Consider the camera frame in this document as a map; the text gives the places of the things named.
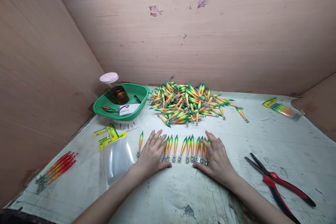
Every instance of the pliers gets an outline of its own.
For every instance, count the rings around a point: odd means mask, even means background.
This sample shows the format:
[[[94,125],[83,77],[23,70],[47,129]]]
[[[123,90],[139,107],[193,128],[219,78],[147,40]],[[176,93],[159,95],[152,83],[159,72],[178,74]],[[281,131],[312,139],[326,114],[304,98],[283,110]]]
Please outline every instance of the pliers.
[[[290,218],[294,223],[300,224],[300,222],[297,220],[297,218],[292,214],[292,212],[289,210],[288,206],[285,204],[284,200],[282,199],[280,193],[278,192],[277,187],[275,186],[275,182],[277,182],[280,185],[283,185],[284,187],[287,187],[292,192],[296,193],[300,198],[302,198],[308,205],[312,207],[316,207],[315,202],[309,198],[304,192],[302,192],[299,188],[296,186],[282,180],[279,178],[279,176],[271,171],[267,171],[265,166],[253,155],[253,153],[250,153],[250,155],[255,160],[256,164],[249,159],[248,157],[245,157],[245,159],[252,165],[257,171],[259,171],[261,174],[263,174],[262,180],[265,182],[266,185],[270,188],[273,197],[278,204],[279,208],[283,211],[283,213]]]

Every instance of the wooden wall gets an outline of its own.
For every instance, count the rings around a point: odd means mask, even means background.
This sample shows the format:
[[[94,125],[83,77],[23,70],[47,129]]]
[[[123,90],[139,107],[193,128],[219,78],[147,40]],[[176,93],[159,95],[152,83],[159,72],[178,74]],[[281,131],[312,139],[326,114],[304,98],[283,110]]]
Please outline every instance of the wooden wall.
[[[297,95],[335,72],[336,0],[199,1],[63,3],[103,69],[123,81]]]
[[[0,206],[90,118],[101,74],[61,0],[0,0]]]
[[[336,142],[336,73],[292,101],[324,134]]]

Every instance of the green plastic basket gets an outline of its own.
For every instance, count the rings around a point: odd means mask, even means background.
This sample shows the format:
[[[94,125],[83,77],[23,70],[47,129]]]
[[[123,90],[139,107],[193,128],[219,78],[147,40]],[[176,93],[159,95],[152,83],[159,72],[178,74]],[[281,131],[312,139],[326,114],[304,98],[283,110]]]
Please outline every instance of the green plastic basket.
[[[111,118],[116,121],[132,121],[134,118],[136,118],[139,114],[140,111],[143,109],[146,99],[149,95],[149,88],[145,86],[140,86],[137,84],[132,84],[132,83],[123,83],[122,86],[125,88],[126,93],[129,97],[129,102],[126,104],[136,104],[138,101],[134,98],[134,95],[136,95],[140,101],[141,104],[140,106],[134,111],[132,114],[125,115],[125,116],[119,116],[119,112],[106,112],[104,109],[101,107],[111,107],[115,110],[119,111],[120,105],[113,103],[109,98],[108,98],[108,93],[107,91],[105,94],[103,94],[101,97],[99,97],[94,105],[93,105],[93,111],[97,115],[101,115],[107,118]]]

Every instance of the yellow label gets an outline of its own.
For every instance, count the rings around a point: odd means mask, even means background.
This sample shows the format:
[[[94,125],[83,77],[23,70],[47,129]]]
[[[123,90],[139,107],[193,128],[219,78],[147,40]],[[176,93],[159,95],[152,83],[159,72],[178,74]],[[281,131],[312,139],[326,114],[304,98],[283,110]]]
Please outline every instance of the yellow label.
[[[107,128],[108,135],[110,136],[110,138],[113,138],[114,135],[117,135],[117,137],[119,136],[114,125],[107,126],[106,128]]]
[[[107,137],[104,137],[103,139],[100,139],[99,142],[99,152],[102,152],[105,147],[105,141],[107,140]]]
[[[103,128],[93,133],[93,138],[98,137],[107,132],[107,128]]]
[[[109,142],[107,144],[109,144],[111,142],[115,142],[115,141],[117,141],[117,140],[119,140],[119,139],[121,139],[125,136],[127,136],[127,132],[119,134],[119,137],[117,137],[117,135],[113,135],[113,137],[111,137],[111,139],[109,139]]]
[[[271,100],[267,100],[267,101],[265,101],[265,102],[263,103],[263,105],[264,105],[265,107],[270,107],[273,103],[276,102],[276,100],[277,100],[276,97],[273,98],[273,99],[271,99]]]

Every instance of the jar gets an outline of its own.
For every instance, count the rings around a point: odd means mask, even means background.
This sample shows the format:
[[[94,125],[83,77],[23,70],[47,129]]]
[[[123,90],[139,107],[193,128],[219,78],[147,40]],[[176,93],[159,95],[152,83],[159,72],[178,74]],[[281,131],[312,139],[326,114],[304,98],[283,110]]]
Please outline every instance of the jar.
[[[109,89],[108,97],[109,99],[116,104],[125,104],[130,98],[128,97],[125,88],[121,85],[119,81],[119,76],[117,73],[106,73],[100,77],[100,81],[104,84],[107,84]]]

